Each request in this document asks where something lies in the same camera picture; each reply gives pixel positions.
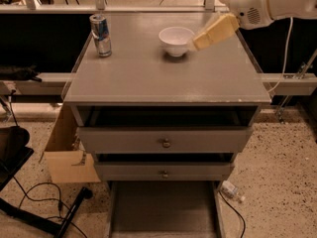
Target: white cable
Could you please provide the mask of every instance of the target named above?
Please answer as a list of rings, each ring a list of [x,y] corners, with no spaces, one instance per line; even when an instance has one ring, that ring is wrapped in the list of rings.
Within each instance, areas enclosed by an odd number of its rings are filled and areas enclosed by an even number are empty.
[[[272,92],[273,90],[275,90],[278,87],[278,85],[280,84],[281,80],[284,78],[285,70],[286,70],[287,54],[288,54],[288,43],[289,43],[289,38],[290,38],[292,28],[293,28],[293,18],[291,17],[289,29],[288,29],[288,35],[287,35],[286,44],[285,44],[283,70],[282,70],[281,76],[280,76],[278,82],[276,83],[276,85],[273,88],[271,88],[270,90],[268,90],[267,92]]]

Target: black chair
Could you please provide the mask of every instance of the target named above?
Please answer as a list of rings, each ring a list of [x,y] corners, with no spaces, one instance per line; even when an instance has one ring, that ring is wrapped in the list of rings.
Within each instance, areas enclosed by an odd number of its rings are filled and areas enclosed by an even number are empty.
[[[14,135],[11,133],[11,135],[8,136],[6,129],[0,129],[0,191],[7,185],[10,179],[15,175],[15,173],[22,167],[22,165],[29,159],[29,157],[34,152],[31,148],[23,146],[20,149],[18,149],[18,151],[13,153],[12,156],[9,156],[9,158],[8,156],[6,156],[6,158],[4,159],[4,149],[7,149],[7,146],[5,144],[7,142],[10,142],[10,139],[8,140],[8,138]],[[13,139],[12,142],[19,142],[19,140]],[[4,211],[7,215],[17,218],[28,225],[34,226],[38,229],[41,229],[45,232],[52,234],[55,238],[59,238],[62,237],[66,232],[67,227],[71,223],[71,220],[74,217],[83,199],[88,199],[91,196],[91,190],[89,190],[86,187],[83,187],[79,192],[77,198],[73,202],[68,213],[66,214],[65,218],[61,222],[61,224],[52,222],[31,212],[17,208],[11,205],[10,203],[6,202],[2,198],[0,198],[0,210]]]

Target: aluminum can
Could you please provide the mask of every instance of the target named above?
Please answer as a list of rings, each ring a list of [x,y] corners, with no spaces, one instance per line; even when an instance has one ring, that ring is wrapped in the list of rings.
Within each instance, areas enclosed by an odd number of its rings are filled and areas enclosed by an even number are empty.
[[[98,55],[103,58],[109,57],[112,53],[111,40],[105,15],[94,14],[89,17],[89,20]]]

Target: gray tabletop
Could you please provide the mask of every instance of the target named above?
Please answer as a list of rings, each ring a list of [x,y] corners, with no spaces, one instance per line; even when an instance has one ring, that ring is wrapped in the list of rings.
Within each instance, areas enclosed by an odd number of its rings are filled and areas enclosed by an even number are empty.
[[[113,54],[100,58],[93,40],[64,101],[110,103],[268,103],[270,98],[238,37],[181,58],[167,55],[159,32],[198,31],[210,13],[112,13]]]

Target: drawer knob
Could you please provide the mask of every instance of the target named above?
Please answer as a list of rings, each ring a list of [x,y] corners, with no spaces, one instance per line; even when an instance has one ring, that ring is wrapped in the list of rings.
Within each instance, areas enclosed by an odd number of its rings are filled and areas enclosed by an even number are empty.
[[[158,173],[161,175],[161,177],[163,179],[168,179],[168,172],[167,171],[160,171]]]
[[[169,147],[170,147],[170,141],[169,141],[169,139],[164,139],[164,140],[162,141],[162,146],[163,146],[164,148],[169,148]]]

